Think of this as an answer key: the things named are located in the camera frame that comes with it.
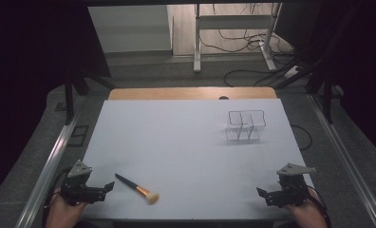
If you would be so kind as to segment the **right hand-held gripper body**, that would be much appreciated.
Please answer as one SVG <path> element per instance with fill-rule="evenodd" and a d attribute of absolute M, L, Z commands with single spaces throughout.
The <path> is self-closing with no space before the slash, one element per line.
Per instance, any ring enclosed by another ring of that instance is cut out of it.
<path fill-rule="evenodd" d="M 266 198 L 274 199 L 277 207 L 285 205 L 299 206 L 304 203 L 309 193 L 304 175 L 315 172 L 313 167 L 301 166 L 293 163 L 286 164 L 278 170 L 281 189 L 279 191 L 268 192 Z"/>

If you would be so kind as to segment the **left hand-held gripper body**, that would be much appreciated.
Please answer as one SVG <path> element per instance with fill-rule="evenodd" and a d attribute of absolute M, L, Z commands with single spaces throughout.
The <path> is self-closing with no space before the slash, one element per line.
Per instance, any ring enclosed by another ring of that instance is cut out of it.
<path fill-rule="evenodd" d="M 68 204 L 74 206 L 80 202 L 95 203 L 100 194 L 106 194 L 104 188 L 88 187 L 87 180 L 92 168 L 81 160 L 74 163 L 66 172 L 66 177 L 61 185 L 61 196 Z"/>

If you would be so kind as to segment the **black-handled makeup brush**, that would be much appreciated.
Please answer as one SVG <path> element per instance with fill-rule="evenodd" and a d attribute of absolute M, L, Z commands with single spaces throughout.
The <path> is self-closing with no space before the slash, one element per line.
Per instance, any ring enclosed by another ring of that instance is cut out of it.
<path fill-rule="evenodd" d="M 145 198 L 146 202 L 150 205 L 156 203 L 160 198 L 159 194 L 151 192 L 151 191 L 139 186 L 138 184 L 134 183 L 133 181 L 128 180 L 127 178 L 119 175 L 119 174 L 115 174 L 115 177 L 119 181 L 126 184 L 131 189 L 133 189 L 133 190 L 137 191 L 139 194 L 141 194 Z"/>

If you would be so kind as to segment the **clear acrylic organizer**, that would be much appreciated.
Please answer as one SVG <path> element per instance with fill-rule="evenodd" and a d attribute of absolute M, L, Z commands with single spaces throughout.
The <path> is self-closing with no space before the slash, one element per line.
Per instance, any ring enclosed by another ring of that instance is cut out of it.
<path fill-rule="evenodd" d="M 226 137 L 229 141 L 259 140 L 265 127 L 265 112 L 263 110 L 230 111 Z"/>

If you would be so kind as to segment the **person's left hand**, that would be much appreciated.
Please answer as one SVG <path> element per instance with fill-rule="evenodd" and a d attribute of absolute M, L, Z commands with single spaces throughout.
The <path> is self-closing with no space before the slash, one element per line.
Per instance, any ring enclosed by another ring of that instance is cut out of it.
<path fill-rule="evenodd" d="M 45 228 L 74 228 L 87 206 L 86 202 L 69 205 L 60 192 L 61 189 L 56 188 L 51 197 Z"/>

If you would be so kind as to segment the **person's right hand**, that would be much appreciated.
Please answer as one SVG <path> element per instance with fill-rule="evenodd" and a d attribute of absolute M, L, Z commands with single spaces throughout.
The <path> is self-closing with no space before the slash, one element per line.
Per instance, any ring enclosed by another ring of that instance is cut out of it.
<path fill-rule="evenodd" d="M 290 212 L 293 221 L 280 228 L 328 228 L 319 208 L 309 199 L 300 206 L 286 205 L 285 209 Z"/>

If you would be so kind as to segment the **black floor socket plate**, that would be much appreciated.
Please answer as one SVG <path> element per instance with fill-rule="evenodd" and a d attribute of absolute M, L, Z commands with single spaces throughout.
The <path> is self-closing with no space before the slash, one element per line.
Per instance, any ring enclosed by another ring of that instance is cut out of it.
<path fill-rule="evenodd" d="M 88 125 L 77 125 L 69 138 L 68 145 L 70 147 L 81 147 L 84 145 L 87 132 L 88 132 Z"/>

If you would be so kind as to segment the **black stand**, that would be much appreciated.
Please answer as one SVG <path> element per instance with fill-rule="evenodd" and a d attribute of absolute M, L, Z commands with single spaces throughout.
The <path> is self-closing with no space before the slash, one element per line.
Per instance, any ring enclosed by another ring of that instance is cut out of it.
<path fill-rule="evenodd" d="M 96 83 L 112 90 L 116 86 L 105 80 L 98 72 L 93 69 L 87 69 L 83 66 L 70 66 L 65 73 L 65 97 L 66 97 L 66 122 L 65 125 L 70 125 L 75 117 L 73 89 L 79 95 L 85 96 L 89 92 L 89 87 L 86 78 L 95 81 Z"/>
<path fill-rule="evenodd" d="M 332 124 L 331 118 L 331 99 L 332 99 L 332 78 L 329 72 L 329 64 L 324 61 L 318 61 L 312 71 L 306 91 L 309 94 L 315 94 L 320 87 L 323 88 L 322 113 L 329 124 Z"/>

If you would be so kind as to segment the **white power strip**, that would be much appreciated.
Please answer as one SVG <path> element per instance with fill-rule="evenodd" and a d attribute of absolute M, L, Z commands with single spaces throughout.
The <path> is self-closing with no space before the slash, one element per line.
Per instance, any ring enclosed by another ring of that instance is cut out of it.
<path fill-rule="evenodd" d="M 301 70 L 301 67 L 300 67 L 300 66 L 293 66 L 291 69 L 289 69 L 289 70 L 284 74 L 284 77 L 285 77 L 286 79 L 289 79 L 290 77 L 292 77 L 293 75 L 295 75 L 296 73 L 298 73 L 300 70 Z"/>

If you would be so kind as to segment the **white cabinet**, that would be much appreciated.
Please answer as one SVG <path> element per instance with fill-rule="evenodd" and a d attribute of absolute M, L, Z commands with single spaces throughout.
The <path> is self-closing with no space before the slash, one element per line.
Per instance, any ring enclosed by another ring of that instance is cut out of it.
<path fill-rule="evenodd" d="M 166 5 L 89 7 L 88 11 L 104 53 L 171 49 Z"/>

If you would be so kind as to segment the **aluminium rail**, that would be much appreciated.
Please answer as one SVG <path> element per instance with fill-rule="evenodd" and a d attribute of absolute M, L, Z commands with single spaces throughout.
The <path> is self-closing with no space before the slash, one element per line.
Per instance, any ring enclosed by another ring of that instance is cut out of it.
<path fill-rule="evenodd" d="M 78 119 L 79 115 L 75 114 L 68 124 L 63 126 L 14 228 L 31 228 L 40 206 L 45 201 L 54 173 L 65 152 L 67 142 L 70 139 Z"/>
<path fill-rule="evenodd" d="M 356 164 L 348 153 L 348 149 L 344 145 L 341 137 L 336 131 L 336 128 L 332 123 L 329 123 L 328 119 L 324 116 L 322 105 L 318 101 L 317 96 L 308 95 L 308 100 L 312 105 L 318 120 L 327 132 L 336 155 L 338 156 L 341 164 L 344 166 L 344 169 L 346 170 L 346 173 L 350 181 L 352 182 L 355 191 L 357 192 L 362 204 L 367 210 L 367 213 L 376 228 L 376 198 L 372 193 L 372 190 L 367 185 L 364 178 L 361 176 L 360 171 L 358 170 Z"/>

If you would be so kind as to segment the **white desk frame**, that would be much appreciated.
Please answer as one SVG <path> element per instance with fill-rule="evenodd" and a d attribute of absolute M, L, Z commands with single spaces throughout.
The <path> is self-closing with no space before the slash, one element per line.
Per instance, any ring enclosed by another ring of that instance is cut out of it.
<path fill-rule="evenodd" d="M 200 32 L 202 30 L 223 30 L 223 29 L 263 29 L 266 30 L 264 40 L 258 41 L 260 51 L 269 71 L 275 71 L 270 51 L 270 41 L 277 21 L 281 4 L 273 3 L 269 14 L 251 15 L 203 15 L 200 13 L 200 4 L 195 4 L 195 47 L 194 47 L 194 72 L 201 71 L 201 42 Z"/>

